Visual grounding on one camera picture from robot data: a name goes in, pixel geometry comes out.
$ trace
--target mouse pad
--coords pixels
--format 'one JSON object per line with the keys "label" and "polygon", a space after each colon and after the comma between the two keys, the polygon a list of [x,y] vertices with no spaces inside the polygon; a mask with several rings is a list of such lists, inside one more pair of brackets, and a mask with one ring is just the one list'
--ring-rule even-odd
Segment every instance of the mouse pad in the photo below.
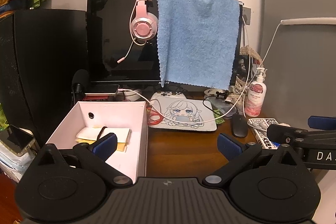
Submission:
{"label": "mouse pad", "polygon": [[[193,131],[215,131],[217,129],[216,121],[204,122],[213,119],[214,114],[203,105],[201,100],[160,96],[152,101],[152,104],[172,121],[165,117],[160,119],[160,116],[156,115],[152,109],[148,122],[149,127]],[[210,102],[204,101],[204,104],[212,109]]]}

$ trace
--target blue towel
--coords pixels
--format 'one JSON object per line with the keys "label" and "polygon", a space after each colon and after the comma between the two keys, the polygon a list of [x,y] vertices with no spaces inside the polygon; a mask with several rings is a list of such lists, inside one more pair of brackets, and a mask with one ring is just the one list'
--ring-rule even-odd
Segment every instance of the blue towel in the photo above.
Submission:
{"label": "blue towel", "polygon": [[238,0],[157,0],[164,81],[227,89],[239,29]]}

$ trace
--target pink box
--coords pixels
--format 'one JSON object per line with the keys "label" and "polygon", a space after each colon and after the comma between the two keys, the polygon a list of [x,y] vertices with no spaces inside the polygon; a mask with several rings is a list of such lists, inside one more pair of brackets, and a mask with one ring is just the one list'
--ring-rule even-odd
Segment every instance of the pink box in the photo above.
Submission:
{"label": "pink box", "polygon": [[76,135],[84,127],[130,128],[126,152],[116,151],[106,161],[130,177],[146,176],[147,116],[145,102],[78,102],[56,128],[47,143],[58,149],[69,149],[77,144]]}

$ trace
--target black mouse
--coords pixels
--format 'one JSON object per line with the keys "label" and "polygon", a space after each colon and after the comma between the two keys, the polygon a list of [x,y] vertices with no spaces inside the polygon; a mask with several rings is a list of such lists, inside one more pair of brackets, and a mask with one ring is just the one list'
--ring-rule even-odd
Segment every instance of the black mouse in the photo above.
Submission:
{"label": "black mouse", "polygon": [[243,115],[233,114],[231,118],[231,132],[237,138],[245,138],[249,131],[247,121]]}

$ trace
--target lotion bottle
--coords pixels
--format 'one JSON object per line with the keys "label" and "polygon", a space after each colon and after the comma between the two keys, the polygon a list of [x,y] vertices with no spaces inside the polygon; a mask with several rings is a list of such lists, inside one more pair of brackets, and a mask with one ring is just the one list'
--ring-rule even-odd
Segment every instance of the lotion bottle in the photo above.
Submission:
{"label": "lotion bottle", "polygon": [[245,98],[244,111],[250,117],[257,117],[260,114],[266,94],[266,85],[263,83],[265,68],[257,69],[259,70],[257,80],[251,83]]}

